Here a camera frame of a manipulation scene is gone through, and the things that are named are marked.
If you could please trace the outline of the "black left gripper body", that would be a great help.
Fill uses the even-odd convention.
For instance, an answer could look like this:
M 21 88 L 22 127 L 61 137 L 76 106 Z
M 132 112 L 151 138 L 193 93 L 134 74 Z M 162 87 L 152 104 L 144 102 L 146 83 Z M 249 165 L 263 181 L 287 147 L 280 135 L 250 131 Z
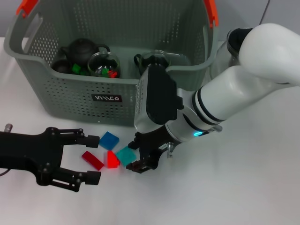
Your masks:
M 1 169 L 24 170 L 32 173 L 37 184 L 53 184 L 53 174 L 62 160 L 60 130 L 47 128 L 38 135 L 0 133 Z

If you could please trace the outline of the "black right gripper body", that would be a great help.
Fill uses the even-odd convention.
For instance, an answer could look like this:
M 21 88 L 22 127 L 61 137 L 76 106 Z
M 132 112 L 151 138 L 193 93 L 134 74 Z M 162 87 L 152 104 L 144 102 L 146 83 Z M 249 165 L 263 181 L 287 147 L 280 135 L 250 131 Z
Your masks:
M 165 126 L 150 133 L 140 134 L 139 154 L 155 154 L 157 156 L 157 167 L 159 159 L 164 152 L 173 154 L 175 139 L 169 134 Z

